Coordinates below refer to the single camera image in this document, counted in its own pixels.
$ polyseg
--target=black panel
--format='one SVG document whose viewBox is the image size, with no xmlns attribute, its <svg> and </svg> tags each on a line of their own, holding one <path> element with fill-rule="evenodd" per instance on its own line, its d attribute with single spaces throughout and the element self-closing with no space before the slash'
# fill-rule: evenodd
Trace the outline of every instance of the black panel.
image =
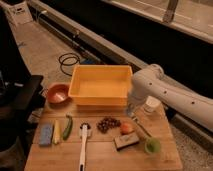
<svg viewBox="0 0 213 171">
<path fill-rule="evenodd" d="M 42 0 L 143 61 L 213 98 L 213 45 L 100 0 Z"/>
<path fill-rule="evenodd" d="M 4 12 L 0 8 L 0 70 L 5 81 L 25 83 L 30 78 Z"/>
</svg>

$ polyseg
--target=table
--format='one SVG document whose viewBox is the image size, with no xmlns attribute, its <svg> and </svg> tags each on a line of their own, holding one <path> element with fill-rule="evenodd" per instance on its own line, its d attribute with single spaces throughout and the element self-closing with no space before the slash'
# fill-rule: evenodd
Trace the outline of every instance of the table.
<svg viewBox="0 0 213 171">
<path fill-rule="evenodd" d="M 58 119 L 63 131 L 67 122 L 65 118 L 67 113 L 73 117 L 73 128 L 68 140 L 50 147 L 39 147 L 41 124 L 54 123 Z M 76 106 L 72 100 L 59 105 L 46 103 L 25 171 L 77 171 L 81 150 L 79 127 L 82 122 L 88 122 L 92 127 L 92 136 L 87 142 L 86 171 L 181 170 L 182 163 L 163 106 L 160 105 L 152 115 L 144 113 L 143 110 L 136 112 L 143 126 L 160 140 L 162 150 L 158 154 L 145 153 L 144 135 L 130 118 L 125 116 L 123 107 Z M 120 136 L 119 128 L 111 129 L 107 134 L 100 133 L 96 128 L 97 122 L 104 116 L 132 122 L 140 137 L 140 143 L 117 151 L 113 139 Z"/>
</svg>

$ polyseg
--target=speckled floor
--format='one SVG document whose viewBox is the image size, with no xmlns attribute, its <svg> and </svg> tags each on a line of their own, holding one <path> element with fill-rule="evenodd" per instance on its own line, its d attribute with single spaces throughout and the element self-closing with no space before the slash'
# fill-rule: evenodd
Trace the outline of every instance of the speckled floor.
<svg viewBox="0 0 213 171">
<path fill-rule="evenodd" d="M 13 27 L 13 32 L 19 45 L 23 59 L 32 74 L 44 75 L 42 82 L 48 87 L 51 82 L 69 82 L 70 77 L 64 75 L 59 69 L 58 57 L 73 50 L 61 40 L 49 33 L 36 22 Z M 184 171 L 212 171 L 213 145 L 209 150 L 202 148 L 197 142 L 183 134 L 174 126 L 176 120 L 171 121 L 171 129 L 177 144 L 177 148 L 183 162 Z"/>
</svg>

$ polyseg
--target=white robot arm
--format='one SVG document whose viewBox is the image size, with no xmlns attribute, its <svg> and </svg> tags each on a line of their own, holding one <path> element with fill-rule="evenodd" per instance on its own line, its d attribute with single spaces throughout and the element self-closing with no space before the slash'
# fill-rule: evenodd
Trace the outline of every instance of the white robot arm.
<svg viewBox="0 0 213 171">
<path fill-rule="evenodd" d="M 213 99 L 206 98 L 162 81 L 163 69 L 156 64 L 147 66 L 132 76 L 128 103 L 143 104 L 151 95 L 213 132 Z"/>
</svg>

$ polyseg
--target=black cable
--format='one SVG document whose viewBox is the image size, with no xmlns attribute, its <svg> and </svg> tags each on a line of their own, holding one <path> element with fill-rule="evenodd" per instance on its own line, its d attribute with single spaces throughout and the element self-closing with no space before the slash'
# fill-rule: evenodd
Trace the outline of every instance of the black cable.
<svg viewBox="0 0 213 171">
<path fill-rule="evenodd" d="M 75 59 L 75 61 L 72 62 L 72 63 L 66 63 L 66 61 L 70 60 L 70 59 Z M 63 72 L 65 75 L 72 76 L 72 74 L 69 74 L 69 73 L 64 71 L 63 66 L 72 66 L 72 65 L 75 65 L 77 63 L 80 63 L 80 57 L 77 54 L 70 52 L 70 53 L 65 53 L 65 54 L 59 56 L 58 61 L 60 63 L 61 72 Z"/>
</svg>

